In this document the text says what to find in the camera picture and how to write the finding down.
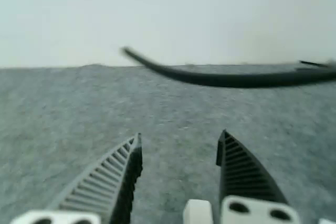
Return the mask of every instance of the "black cable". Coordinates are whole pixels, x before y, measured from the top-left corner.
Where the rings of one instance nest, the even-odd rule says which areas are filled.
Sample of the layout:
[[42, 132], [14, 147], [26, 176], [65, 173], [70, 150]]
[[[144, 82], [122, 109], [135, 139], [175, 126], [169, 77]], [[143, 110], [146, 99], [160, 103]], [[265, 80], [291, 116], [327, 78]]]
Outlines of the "black cable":
[[267, 88], [297, 86], [336, 80], [336, 68], [259, 74], [212, 74], [177, 70], [155, 64], [128, 47], [122, 51], [150, 70], [168, 78], [202, 86], [227, 88]]
[[305, 61], [305, 60], [300, 60], [300, 63], [305, 64], [305, 65], [311, 65], [311, 66], [314, 66], [314, 67], [320, 67], [320, 68], [328, 68], [329, 67], [326, 64], [315, 63], [315, 62], [310, 62], [310, 61]]

